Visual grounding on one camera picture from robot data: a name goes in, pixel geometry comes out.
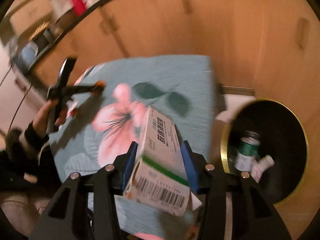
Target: person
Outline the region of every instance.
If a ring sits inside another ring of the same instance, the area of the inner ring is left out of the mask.
[[[47,101],[24,132],[17,128],[9,131],[5,150],[0,151],[2,236],[13,234],[8,222],[22,238],[29,236],[61,186],[46,134],[49,112],[57,103],[57,100]],[[64,124],[66,116],[64,108],[55,124]]]

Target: green label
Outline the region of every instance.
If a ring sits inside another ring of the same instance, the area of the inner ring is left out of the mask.
[[[149,166],[151,166],[152,168],[154,168],[155,170],[161,172],[162,174],[166,175],[167,177],[189,187],[189,182],[187,182],[185,179],[179,177],[178,175],[175,175],[174,173],[172,173],[171,171],[167,170],[166,168],[164,168],[163,166],[159,165],[158,163],[154,162],[153,160],[151,160],[149,157],[142,155],[142,160],[143,162],[145,162],[146,164],[148,164]]]
[[[239,148],[239,152],[245,156],[255,156],[258,154],[258,145],[252,145],[246,142],[242,142]]]

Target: white cardboard box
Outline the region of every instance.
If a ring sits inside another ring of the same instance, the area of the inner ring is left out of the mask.
[[[142,123],[136,164],[124,196],[183,216],[189,199],[193,210],[201,205],[194,195],[191,197],[188,185],[173,121],[150,106]]]

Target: red object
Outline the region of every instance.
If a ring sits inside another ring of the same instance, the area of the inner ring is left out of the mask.
[[[86,6],[83,0],[71,0],[73,9],[78,16],[81,16],[86,11]]]
[[[77,113],[78,113],[78,108],[75,108],[75,109],[73,109],[73,110],[70,112],[70,115],[73,117],[73,116],[75,116]]]

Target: metal bolt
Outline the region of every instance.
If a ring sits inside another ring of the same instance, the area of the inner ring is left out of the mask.
[[[104,167],[106,171],[113,171],[115,169],[115,167],[113,166],[113,164],[108,164],[107,166]]]
[[[241,177],[244,179],[248,179],[250,177],[250,174],[247,171],[243,171],[241,172]]]
[[[77,179],[78,177],[79,177],[79,173],[77,173],[77,172],[74,172],[74,173],[72,173],[71,175],[70,175],[70,178],[71,179]]]
[[[209,163],[209,164],[207,164],[207,165],[205,166],[205,169],[206,169],[207,171],[213,171],[213,170],[214,170],[214,166]]]

